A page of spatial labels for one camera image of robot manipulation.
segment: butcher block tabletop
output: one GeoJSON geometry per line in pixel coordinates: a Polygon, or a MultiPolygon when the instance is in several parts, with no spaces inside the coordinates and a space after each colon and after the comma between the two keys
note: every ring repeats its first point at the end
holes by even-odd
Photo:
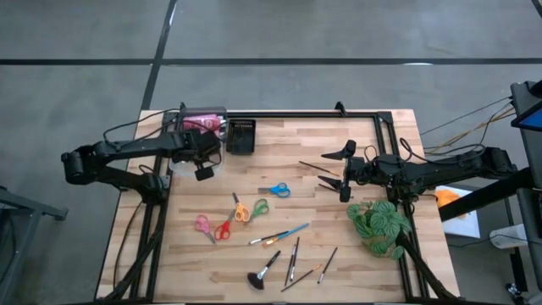
{"type": "MultiPolygon", "coordinates": [[[[423,155],[414,112],[410,109],[386,111],[391,111],[393,115],[397,139],[404,137],[414,152],[423,155]]],[[[153,113],[156,111],[142,111],[141,118],[153,113]]],[[[357,142],[356,155],[362,157],[363,148],[377,146],[373,120],[256,120],[256,147],[252,155],[235,156],[226,153],[222,170],[208,180],[196,181],[194,177],[173,175],[153,301],[405,301],[397,261],[375,258],[362,245],[354,224],[346,216],[349,204],[386,199],[384,189],[380,186],[358,186],[352,182],[353,198],[349,203],[343,203],[339,201],[336,192],[318,186],[318,183],[322,183],[318,175],[334,176],[298,163],[304,161],[342,173],[343,161],[321,158],[320,155],[339,151],[351,139],[357,142]],[[280,182],[285,182],[290,188],[289,197],[258,194],[257,188],[276,186],[280,182]],[[266,198],[269,212],[258,216],[249,225],[233,220],[230,226],[231,237],[217,241],[214,245],[205,234],[194,230],[196,216],[206,215],[213,233],[235,207],[232,192],[251,211],[254,202],[266,198]],[[309,223],[309,226],[270,247],[248,245],[249,241],[258,237],[289,230],[304,223],[309,223]],[[335,247],[338,250],[321,284],[317,284],[322,271],[319,269],[289,290],[280,292],[284,288],[292,247],[298,236],[300,244],[296,278],[315,265],[325,265],[335,247]],[[278,250],[281,251],[280,256],[265,274],[265,289],[254,290],[247,283],[246,274],[259,272],[278,250]]],[[[144,136],[161,124],[161,114],[151,117],[138,124],[135,137],[144,136]]],[[[387,152],[390,152],[390,138],[385,127],[384,134],[387,152]]],[[[401,156],[405,158],[407,152],[400,149],[401,156]]],[[[375,153],[372,148],[367,150],[369,158],[373,158],[375,153]]],[[[153,162],[154,157],[133,158],[129,161],[128,170],[139,174],[140,164],[152,167],[153,162]]],[[[458,296],[456,277],[437,205],[432,197],[420,198],[415,203],[414,219],[422,257],[446,289],[458,296]]],[[[141,197],[135,191],[121,194],[96,297],[104,297],[113,289],[115,259],[130,217],[140,201],[141,197]]],[[[119,260],[117,281],[135,260],[144,209],[144,204],[139,207],[128,233],[119,260]]],[[[413,293],[419,296],[414,265],[410,258],[407,258],[407,263],[413,293]]],[[[150,259],[142,273],[142,295],[146,289],[149,265],[150,259]]]]}

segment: metal stand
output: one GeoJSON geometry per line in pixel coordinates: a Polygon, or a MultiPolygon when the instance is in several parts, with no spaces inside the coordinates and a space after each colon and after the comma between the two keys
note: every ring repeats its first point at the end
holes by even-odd
{"type": "Polygon", "coordinates": [[[14,195],[0,186],[0,203],[4,204],[0,226],[3,228],[6,225],[12,225],[12,234],[16,237],[15,248],[12,258],[9,260],[5,271],[5,277],[0,283],[0,304],[8,303],[9,298],[21,271],[22,262],[26,254],[30,250],[30,244],[34,234],[36,233],[37,225],[41,216],[49,215],[55,220],[65,220],[68,209],[58,209],[48,206],[43,203],[35,202],[28,198],[14,195]],[[15,229],[14,219],[17,221],[17,229],[15,229]]]}

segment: gray floor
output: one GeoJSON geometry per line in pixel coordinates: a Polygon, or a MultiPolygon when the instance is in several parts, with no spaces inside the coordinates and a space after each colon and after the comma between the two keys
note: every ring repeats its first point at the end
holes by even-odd
{"type": "MultiPolygon", "coordinates": [[[[168,3],[2,0],[0,58],[152,58],[168,3]]],[[[164,57],[537,57],[542,36],[535,34],[541,28],[529,0],[188,0],[177,5],[164,57]]],[[[119,194],[108,186],[66,184],[60,154],[100,141],[106,128],[134,119],[150,69],[0,66],[0,184],[69,208],[63,223],[41,223],[14,303],[92,299],[119,194]]],[[[424,131],[509,95],[512,82],[540,79],[541,70],[537,65],[162,67],[151,108],[181,101],[230,109],[331,108],[342,101],[348,108],[414,108],[424,131]]],[[[423,143],[439,144],[499,107],[429,133],[423,143]]],[[[484,143],[505,148],[523,167],[521,138],[508,122],[492,125],[484,143]]],[[[116,136],[133,133],[128,127],[116,136]]],[[[484,235],[506,226],[504,208],[485,208],[480,223],[484,235]]],[[[462,295],[509,303],[502,289],[512,280],[507,254],[489,245],[451,248],[462,295]]]]}

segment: brush handle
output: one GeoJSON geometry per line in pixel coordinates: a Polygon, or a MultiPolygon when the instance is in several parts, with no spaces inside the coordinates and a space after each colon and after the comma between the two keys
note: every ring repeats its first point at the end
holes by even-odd
{"type": "Polygon", "coordinates": [[[269,263],[265,265],[266,268],[269,268],[271,267],[271,265],[274,263],[274,261],[277,260],[277,257],[280,255],[280,250],[278,250],[274,255],[273,257],[271,258],[271,260],[269,260],[269,263]]]}

